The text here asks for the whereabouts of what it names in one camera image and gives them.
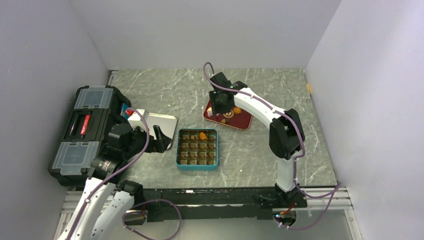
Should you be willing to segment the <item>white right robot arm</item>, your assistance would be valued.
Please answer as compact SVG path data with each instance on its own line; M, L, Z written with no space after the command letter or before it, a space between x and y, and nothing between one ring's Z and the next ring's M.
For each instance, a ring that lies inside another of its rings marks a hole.
M298 190L296 161L305 154L304 132L296 110L285 110L266 101L245 83L231 83L219 72L207 80L213 90L209 92L213 114L228 113L234 107L247 111L268 129L268 145L277 157L275 200L287 208L301 194Z

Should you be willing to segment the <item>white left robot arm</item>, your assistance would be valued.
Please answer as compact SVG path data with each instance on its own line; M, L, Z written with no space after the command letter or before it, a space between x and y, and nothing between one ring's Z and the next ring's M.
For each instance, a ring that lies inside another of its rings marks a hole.
M129 209L144 203L143 186L134 181L120 182L122 173L143 153L164 153L172 144L160 126L154 135L128 123L114 125L106 145L92 161L81 198L60 240L104 240Z

